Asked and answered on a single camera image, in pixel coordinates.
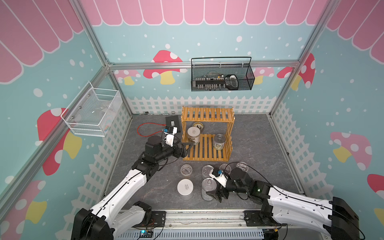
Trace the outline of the tall green label can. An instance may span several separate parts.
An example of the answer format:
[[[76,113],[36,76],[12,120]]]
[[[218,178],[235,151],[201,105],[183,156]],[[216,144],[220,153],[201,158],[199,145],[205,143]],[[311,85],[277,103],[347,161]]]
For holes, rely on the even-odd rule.
[[[202,198],[205,201],[212,201],[214,197],[208,195],[208,192],[214,191],[217,188],[217,183],[212,178],[206,178],[202,182]]]

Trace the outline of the wooden two-tier shelf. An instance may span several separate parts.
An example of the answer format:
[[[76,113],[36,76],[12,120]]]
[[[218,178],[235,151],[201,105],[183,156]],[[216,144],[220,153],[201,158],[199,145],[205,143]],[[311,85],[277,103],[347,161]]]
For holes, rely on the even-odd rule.
[[[188,124],[202,123],[204,128],[200,134],[200,142],[187,147],[187,156],[184,161],[198,162],[228,162],[233,151],[232,130],[235,124],[235,112],[233,108],[193,108],[183,107],[181,115],[182,137],[184,143],[192,143],[188,137]],[[208,130],[211,124],[226,124],[226,129]],[[225,136],[222,150],[214,148],[214,137],[217,134]]]

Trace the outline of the red label seed jar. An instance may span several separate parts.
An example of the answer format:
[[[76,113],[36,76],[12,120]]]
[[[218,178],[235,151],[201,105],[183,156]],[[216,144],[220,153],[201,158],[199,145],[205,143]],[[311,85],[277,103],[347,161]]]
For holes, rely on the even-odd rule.
[[[232,168],[229,164],[221,164],[219,170],[229,175],[232,171]]]

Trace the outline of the orange label seed jar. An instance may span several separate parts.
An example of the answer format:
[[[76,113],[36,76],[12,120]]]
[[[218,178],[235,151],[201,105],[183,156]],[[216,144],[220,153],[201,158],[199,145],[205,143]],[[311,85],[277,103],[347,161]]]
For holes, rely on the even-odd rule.
[[[182,165],[180,172],[183,177],[189,177],[193,173],[193,168],[191,165],[184,164]]]

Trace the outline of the small clear seed jar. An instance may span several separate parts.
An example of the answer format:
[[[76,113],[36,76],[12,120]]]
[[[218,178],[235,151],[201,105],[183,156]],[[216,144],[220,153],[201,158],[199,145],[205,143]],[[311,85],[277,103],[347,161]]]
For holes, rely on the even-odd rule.
[[[249,166],[245,162],[238,162],[237,163],[237,168],[241,169],[244,172],[249,171]]]

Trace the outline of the white lid green can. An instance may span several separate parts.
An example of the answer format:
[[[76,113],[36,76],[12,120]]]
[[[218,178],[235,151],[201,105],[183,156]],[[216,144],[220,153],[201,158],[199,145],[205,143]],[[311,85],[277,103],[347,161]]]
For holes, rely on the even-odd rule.
[[[177,185],[177,191],[180,197],[185,201],[188,201],[193,197],[193,190],[193,182],[189,179],[182,179]]]

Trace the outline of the purple label sun can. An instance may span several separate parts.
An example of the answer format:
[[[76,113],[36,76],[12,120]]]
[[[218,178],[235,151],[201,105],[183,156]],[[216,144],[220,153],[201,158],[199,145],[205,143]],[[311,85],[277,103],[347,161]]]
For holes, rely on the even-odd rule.
[[[226,142],[226,137],[223,134],[216,134],[214,136],[214,141],[213,141],[213,147],[214,149],[220,151],[224,148]]]

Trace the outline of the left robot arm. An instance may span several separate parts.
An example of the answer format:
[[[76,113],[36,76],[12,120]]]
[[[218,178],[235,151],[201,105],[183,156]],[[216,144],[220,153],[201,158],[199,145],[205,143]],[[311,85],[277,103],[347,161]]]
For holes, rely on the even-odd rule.
[[[160,163],[169,157],[188,155],[191,143],[177,141],[168,145],[160,136],[148,138],[145,150],[126,177],[99,203],[89,210],[81,209],[74,218],[73,240],[113,240],[137,226],[150,224],[151,206],[138,201],[124,214],[120,210],[151,177],[162,169]]]

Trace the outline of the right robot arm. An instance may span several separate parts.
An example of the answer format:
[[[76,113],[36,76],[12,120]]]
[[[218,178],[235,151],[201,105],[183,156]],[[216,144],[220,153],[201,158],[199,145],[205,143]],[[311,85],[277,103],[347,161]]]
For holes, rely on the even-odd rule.
[[[209,176],[215,180],[217,187],[208,195],[219,202],[234,193],[246,195],[246,200],[261,206],[260,210],[244,212],[244,220],[249,227],[295,225],[317,231],[333,240],[365,239],[359,229],[358,215],[341,198],[321,200],[291,193],[269,182],[253,180],[239,168],[228,174],[214,168]]]

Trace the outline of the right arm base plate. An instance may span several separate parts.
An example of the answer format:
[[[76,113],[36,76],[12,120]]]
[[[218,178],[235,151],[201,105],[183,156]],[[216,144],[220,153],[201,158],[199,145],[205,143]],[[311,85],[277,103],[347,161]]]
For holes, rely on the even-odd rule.
[[[244,221],[247,227],[280,227],[281,224],[273,219],[272,213],[247,210],[244,211]]]

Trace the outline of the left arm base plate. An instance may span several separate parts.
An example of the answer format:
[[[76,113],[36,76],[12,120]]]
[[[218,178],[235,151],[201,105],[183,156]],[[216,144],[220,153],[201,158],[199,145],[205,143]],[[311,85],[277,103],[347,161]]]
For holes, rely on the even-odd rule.
[[[166,211],[154,211],[149,214],[146,213],[141,223],[134,225],[135,229],[154,229],[157,227],[164,227],[166,220]]]

